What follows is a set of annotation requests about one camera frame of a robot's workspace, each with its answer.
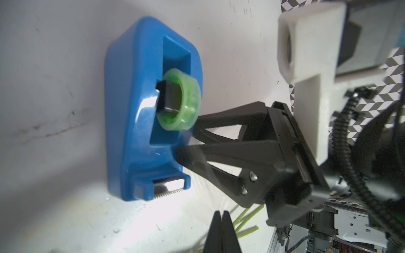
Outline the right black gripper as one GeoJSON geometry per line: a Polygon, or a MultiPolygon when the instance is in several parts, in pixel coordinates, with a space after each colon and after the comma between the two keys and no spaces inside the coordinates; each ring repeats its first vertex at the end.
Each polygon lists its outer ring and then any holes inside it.
{"type": "Polygon", "coordinates": [[[254,102],[200,116],[193,137],[205,144],[177,148],[176,161],[241,207],[266,203],[269,226],[285,227],[330,197],[329,186],[285,103],[274,102],[267,110],[265,103],[254,102]],[[267,112],[278,142],[254,141],[267,112]],[[241,125],[236,141],[208,131],[233,125],[241,125]]]}

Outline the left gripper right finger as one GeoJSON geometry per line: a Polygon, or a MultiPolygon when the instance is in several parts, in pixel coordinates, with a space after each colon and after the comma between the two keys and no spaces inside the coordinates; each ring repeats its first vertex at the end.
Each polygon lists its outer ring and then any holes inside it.
{"type": "Polygon", "coordinates": [[[222,253],[242,253],[228,211],[224,211],[221,219],[221,251],[222,253]]]}

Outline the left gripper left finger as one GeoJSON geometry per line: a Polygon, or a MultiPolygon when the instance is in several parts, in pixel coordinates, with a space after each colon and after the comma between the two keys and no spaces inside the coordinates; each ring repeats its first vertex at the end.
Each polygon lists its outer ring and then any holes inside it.
{"type": "Polygon", "coordinates": [[[220,211],[215,211],[207,234],[203,253],[221,253],[221,225],[220,211]]]}

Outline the artificial rose bouquet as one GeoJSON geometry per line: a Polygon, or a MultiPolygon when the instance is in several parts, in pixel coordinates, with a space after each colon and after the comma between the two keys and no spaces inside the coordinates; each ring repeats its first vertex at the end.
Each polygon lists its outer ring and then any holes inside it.
{"type": "Polygon", "coordinates": [[[233,221],[236,237],[238,239],[246,237],[259,230],[257,225],[249,228],[245,228],[246,224],[254,218],[261,210],[264,209],[264,205],[259,205],[253,211],[248,213],[249,208],[244,209],[239,216],[233,221]]]}

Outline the blue tape dispenser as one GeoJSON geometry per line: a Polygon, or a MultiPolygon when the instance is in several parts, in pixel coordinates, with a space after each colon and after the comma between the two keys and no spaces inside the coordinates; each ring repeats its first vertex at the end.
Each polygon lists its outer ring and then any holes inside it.
{"type": "Polygon", "coordinates": [[[146,16],[109,46],[105,56],[105,139],[108,189],[124,201],[191,186],[175,159],[192,131],[167,131],[156,117],[164,74],[178,69],[203,84],[197,49],[159,20],[146,16]]]}

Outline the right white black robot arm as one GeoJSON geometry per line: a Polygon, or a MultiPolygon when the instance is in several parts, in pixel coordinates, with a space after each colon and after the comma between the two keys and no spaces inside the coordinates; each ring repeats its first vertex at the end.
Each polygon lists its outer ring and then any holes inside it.
{"type": "Polygon", "coordinates": [[[315,161],[289,107],[254,102],[198,118],[199,145],[176,150],[176,161],[209,180],[237,204],[265,205],[267,224],[284,242],[289,225],[308,228],[313,241],[330,240],[334,212],[329,199],[363,205],[372,228],[388,239],[388,252],[405,250],[405,126],[386,129],[402,108],[395,102],[371,120],[350,143],[350,121],[371,90],[350,93],[327,132],[327,160],[315,161]]]}

